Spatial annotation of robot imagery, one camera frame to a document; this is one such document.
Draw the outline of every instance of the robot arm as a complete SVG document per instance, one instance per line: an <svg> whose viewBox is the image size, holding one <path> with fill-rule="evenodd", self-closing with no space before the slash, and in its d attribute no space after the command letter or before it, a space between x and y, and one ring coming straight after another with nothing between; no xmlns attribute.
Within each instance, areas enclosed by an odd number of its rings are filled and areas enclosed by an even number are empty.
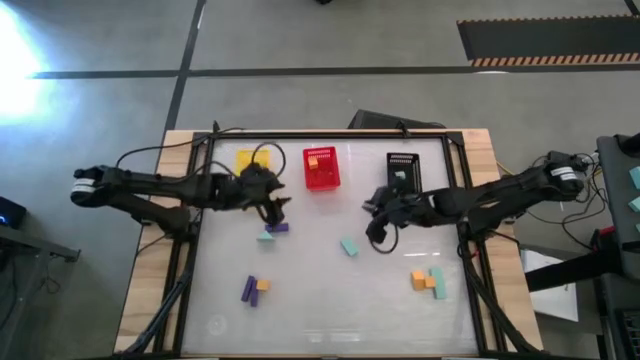
<svg viewBox="0 0 640 360"><path fill-rule="evenodd" d="M445 188L420 194L406 191L405 180L397 178L391 186L378 188L363 208L373 220L367 236L373 243L384 241L384 226L431 227L462 224L467 240L485 239L502 220L522 215L542 201L573 201L583 190L578 172L588 168L576 155L550 152L543 165L470 189Z"/></svg>
<svg viewBox="0 0 640 360"><path fill-rule="evenodd" d="M260 217L270 225L282 222L282 206L290 200L270 199L271 192L284 185L274 173L257 163L247 166L237 177L213 173L176 178L108 166L79 169L74 177L76 182L71 191L74 204L82 207L111 206L131 214L138 222L156 222L170 234L187 230L188 209L165 208L136 194L176 198L188 206L216 211L255 207Z"/></svg>

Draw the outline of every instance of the bright light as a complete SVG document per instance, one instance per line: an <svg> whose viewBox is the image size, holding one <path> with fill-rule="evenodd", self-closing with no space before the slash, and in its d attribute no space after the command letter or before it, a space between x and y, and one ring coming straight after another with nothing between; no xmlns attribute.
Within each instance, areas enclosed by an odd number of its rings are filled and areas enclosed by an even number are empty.
<svg viewBox="0 0 640 360"><path fill-rule="evenodd" d="M27 77L41 66L20 31L18 16L0 3L0 126L19 121L36 107L41 82Z"/></svg>

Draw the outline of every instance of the floor mat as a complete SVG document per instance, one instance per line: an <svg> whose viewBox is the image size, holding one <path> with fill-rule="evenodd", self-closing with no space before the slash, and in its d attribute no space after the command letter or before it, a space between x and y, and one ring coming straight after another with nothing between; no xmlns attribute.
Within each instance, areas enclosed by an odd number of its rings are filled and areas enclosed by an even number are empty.
<svg viewBox="0 0 640 360"><path fill-rule="evenodd" d="M640 17L629 15L458 21L473 66L640 61Z"/></svg>

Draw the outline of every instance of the red basket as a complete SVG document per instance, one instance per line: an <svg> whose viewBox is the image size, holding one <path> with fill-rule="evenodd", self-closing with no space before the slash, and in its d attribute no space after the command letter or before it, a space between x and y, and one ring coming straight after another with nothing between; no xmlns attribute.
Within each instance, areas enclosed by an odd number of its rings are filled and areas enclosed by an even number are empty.
<svg viewBox="0 0 640 360"><path fill-rule="evenodd" d="M309 159L315 158L318 166L311 169ZM302 150L304 161L304 178L307 189L311 191L332 190L340 186L340 171L338 170L338 157L336 148L313 148Z"/></svg>

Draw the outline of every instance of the floor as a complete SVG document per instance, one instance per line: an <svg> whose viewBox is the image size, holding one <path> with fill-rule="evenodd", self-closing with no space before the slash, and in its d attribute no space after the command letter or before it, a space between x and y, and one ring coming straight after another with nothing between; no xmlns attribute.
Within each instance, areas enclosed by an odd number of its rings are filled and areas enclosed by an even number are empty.
<svg viewBox="0 0 640 360"><path fill-rule="evenodd" d="M499 160L513 171L549 150L590 153L600 135L638 131L639 72L439 69L468 66L456 20L628 13L623 0L1 2L0 195L29 209L28 232L82 249L73 266L52 263L62 289L37 295L12 351L68 359L113 348L140 227L117 211L74 206L76 168L160 144L165 129L209 129L214 120L223 127L344 128L357 109L489 128ZM189 69L399 66L428 71L187 78ZM157 155L137 154L125 165L150 172ZM532 211L559 219L576 209L543 204ZM586 239L609 223L603 214L571 230ZM560 228L529 216L516 230L524 244L580 251ZM539 319L548 350L597 355L586 334L600 331L589 291L581 290L581 324Z"/></svg>

